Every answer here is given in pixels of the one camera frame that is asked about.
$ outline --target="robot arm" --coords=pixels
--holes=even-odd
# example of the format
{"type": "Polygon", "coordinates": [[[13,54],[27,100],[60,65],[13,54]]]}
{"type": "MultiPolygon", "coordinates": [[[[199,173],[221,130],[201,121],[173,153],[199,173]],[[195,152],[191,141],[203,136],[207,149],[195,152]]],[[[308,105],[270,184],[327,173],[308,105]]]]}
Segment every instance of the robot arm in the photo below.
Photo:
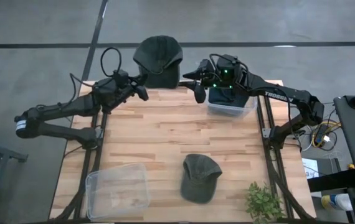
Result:
{"type": "Polygon", "coordinates": [[[92,86],[92,91],[68,103],[59,103],[52,106],[38,105],[16,116],[16,134],[20,138],[35,138],[37,136],[51,136],[67,140],[77,140],[84,149],[97,147],[98,133],[94,127],[74,129],[47,124],[57,118],[73,115],[95,116],[100,109],[103,113],[110,114],[111,110],[135,93],[142,100],[148,100],[144,82],[146,76],[129,77],[120,70],[114,73],[113,78],[105,78],[92,86]]]}
{"type": "Polygon", "coordinates": [[[277,84],[266,82],[258,75],[249,72],[248,67],[240,62],[237,57],[231,55],[219,56],[217,64],[212,60],[204,59],[199,68],[191,73],[183,75],[184,78],[194,80],[192,85],[196,88],[230,88],[236,94],[247,96],[267,96],[289,105],[296,105],[300,111],[298,116],[290,118],[283,126],[275,126],[268,133],[268,140],[273,147],[282,148],[285,138],[306,125],[314,126],[323,120],[324,105],[317,97],[305,90],[296,90],[277,84]]]}

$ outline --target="butcher block tabletop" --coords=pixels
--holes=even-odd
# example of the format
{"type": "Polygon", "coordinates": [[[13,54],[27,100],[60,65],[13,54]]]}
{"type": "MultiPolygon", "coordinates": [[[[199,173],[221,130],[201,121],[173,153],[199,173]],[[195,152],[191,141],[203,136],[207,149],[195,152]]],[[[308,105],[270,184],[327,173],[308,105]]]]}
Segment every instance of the butcher block tabletop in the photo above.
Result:
{"type": "MultiPolygon", "coordinates": [[[[280,80],[268,82],[283,84],[280,80]]],[[[90,91],[82,85],[80,95],[90,91]]],[[[197,104],[193,92],[186,88],[147,91],[148,101],[131,97],[109,115],[100,170],[143,163],[151,203],[143,213],[106,221],[251,222],[250,214],[245,212],[245,189],[254,181],[260,185],[269,183],[256,110],[242,119],[233,119],[208,114],[206,103],[197,104]],[[205,205],[188,202],[180,194],[182,163],[193,153],[211,157],[223,171],[214,198],[205,205]]],[[[271,104],[276,125],[287,122],[286,103],[271,99],[271,104]]],[[[90,127],[91,120],[74,116],[72,127],[90,127]]],[[[75,141],[68,142],[65,153],[78,146],[75,141]]],[[[281,152],[288,188],[315,217],[298,147],[286,145],[281,152]]],[[[85,151],[79,149],[64,158],[50,218],[59,215],[77,192],[84,157],[85,151]]],[[[85,203],[82,207],[84,217],[85,203]]]]}

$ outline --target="white bottle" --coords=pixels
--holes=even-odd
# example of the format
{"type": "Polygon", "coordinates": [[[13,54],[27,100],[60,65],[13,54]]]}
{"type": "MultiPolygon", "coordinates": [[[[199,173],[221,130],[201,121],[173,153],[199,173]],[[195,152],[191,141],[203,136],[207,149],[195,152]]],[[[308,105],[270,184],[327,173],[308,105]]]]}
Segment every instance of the white bottle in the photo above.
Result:
{"type": "Polygon", "coordinates": [[[325,195],[321,198],[321,204],[325,209],[353,210],[348,194],[325,195]]]}

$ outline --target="concrete floor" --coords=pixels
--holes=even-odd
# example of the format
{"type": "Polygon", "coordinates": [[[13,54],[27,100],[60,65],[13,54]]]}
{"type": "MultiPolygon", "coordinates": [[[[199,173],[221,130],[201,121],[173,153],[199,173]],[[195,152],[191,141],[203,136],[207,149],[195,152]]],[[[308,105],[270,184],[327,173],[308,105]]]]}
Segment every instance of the concrete floor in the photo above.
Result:
{"type": "MultiPolygon", "coordinates": [[[[99,43],[141,42],[167,34],[181,42],[355,41],[355,0],[110,0],[99,43]]],[[[0,0],[0,44],[90,43],[102,0],[0,0]]],[[[97,49],[89,80],[103,78],[97,49]]],[[[122,68],[138,73],[134,49],[122,49],[122,68]]],[[[181,72],[195,69],[210,53],[238,55],[264,79],[281,79],[322,102],[355,94],[355,47],[185,48],[181,72]]],[[[9,163],[0,190],[0,222],[46,220],[65,141],[19,139],[13,118],[37,104],[67,101],[68,74],[82,76],[88,49],[0,49],[0,145],[28,153],[25,164],[9,163]]],[[[117,57],[105,57],[106,69],[117,57]]],[[[326,114],[332,106],[326,107],[326,114]]],[[[69,126],[66,119],[54,121],[69,126]]],[[[341,166],[351,162],[342,133],[336,150],[341,166]]],[[[326,158],[310,149],[303,157],[326,158]]],[[[324,211],[318,215],[327,220],[324,211]]],[[[342,221],[342,214],[332,220],[342,221]]]]}

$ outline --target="potted plant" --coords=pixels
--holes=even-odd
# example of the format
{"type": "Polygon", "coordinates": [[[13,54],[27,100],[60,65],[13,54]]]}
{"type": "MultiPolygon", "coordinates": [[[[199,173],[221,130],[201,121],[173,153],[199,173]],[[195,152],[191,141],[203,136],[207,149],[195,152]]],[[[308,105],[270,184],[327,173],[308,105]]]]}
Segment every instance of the potted plant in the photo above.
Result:
{"type": "Polygon", "coordinates": [[[283,210],[280,208],[282,201],[277,195],[272,195],[266,184],[261,188],[256,182],[252,183],[246,198],[247,212],[256,224],[268,223],[268,221],[275,221],[277,218],[284,216],[283,210]]]}

